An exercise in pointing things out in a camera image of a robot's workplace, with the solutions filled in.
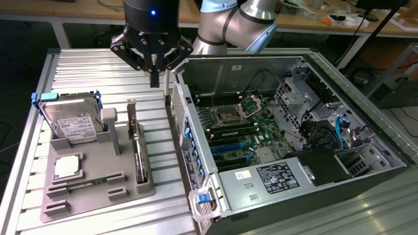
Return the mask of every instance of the table leg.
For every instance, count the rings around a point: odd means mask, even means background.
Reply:
[[[364,44],[365,40],[367,40],[368,36],[359,36],[355,43],[352,44],[344,58],[341,58],[336,68],[340,69],[343,67],[345,67],[348,61],[352,59],[355,53],[357,52],[360,46]]]
[[[58,41],[59,48],[61,49],[70,48],[62,22],[50,22],[50,25],[53,28],[54,36],[55,36],[57,41]]]

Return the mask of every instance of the circuit board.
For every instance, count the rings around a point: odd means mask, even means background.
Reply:
[[[266,105],[253,95],[242,97],[237,104],[198,107],[202,129],[224,128],[237,136],[206,135],[208,145],[218,171],[262,164],[282,159],[292,151],[269,114]]]

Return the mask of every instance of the blue pcie slot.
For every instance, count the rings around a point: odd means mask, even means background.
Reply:
[[[221,146],[221,147],[212,147],[209,149],[209,151],[210,151],[210,153],[221,153],[221,152],[226,152],[226,151],[238,150],[242,148],[242,146],[244,146],[244,143],[230,144],[230,145]]]

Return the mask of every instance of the floor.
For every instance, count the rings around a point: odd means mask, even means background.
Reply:
[[[121,32],[121,26],[66,24],[65,31],[73,48],[108,48],[110,37]],[[181,33],[194,38],[196,29],[184,28]],[[268,47],[315,48],[333,62],[348,43],[345,36],[276,33]],[[29,96],[35,89],[47,48],[57,47],[49,24],[0,21],[0,138],[3,138],[0,143],[0,198],[30,107]]]

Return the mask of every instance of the hard drive label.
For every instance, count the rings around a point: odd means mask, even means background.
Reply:
[[[69,141],[96,136],[89,116],[61,119],[58,124]]]
[[[285,162],[258,167],[256,170],[269,194],[299,187],[299,183]]]

